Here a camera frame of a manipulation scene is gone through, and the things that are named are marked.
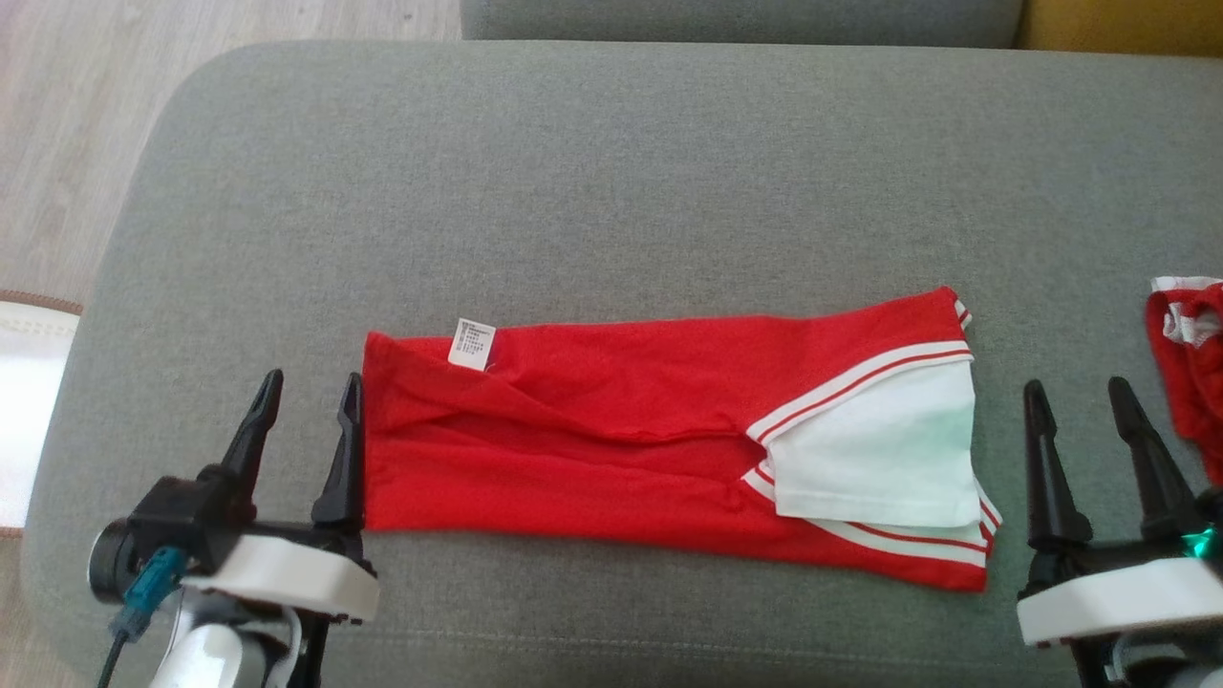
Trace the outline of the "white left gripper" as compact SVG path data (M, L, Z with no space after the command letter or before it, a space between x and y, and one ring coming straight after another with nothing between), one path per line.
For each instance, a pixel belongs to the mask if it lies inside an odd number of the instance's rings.
M227 446L223 468L232 478L231 517L252 523L253 492L267 437L275 425L284 371L264 376ZM375 620L378 574L364 556L364 392L358 371L349 375L339 404L340 437L323 491L311 506L318 528L257 524L205 573L183 576L181 587L221 593L249 604L275 605L353 623Z

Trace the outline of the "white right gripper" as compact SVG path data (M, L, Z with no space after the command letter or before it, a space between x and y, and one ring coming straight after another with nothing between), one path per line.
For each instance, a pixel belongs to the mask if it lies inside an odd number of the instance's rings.
M1088 544L1095 532L1066 483L1043 384L1022 386L1033 557L1018 595L1018 623L1027 646L1221 621L1221 549L1213 536L1190 536L1203 532L1195 492L1128 379L1110 378L1106 391L1130 452L1144 540Z

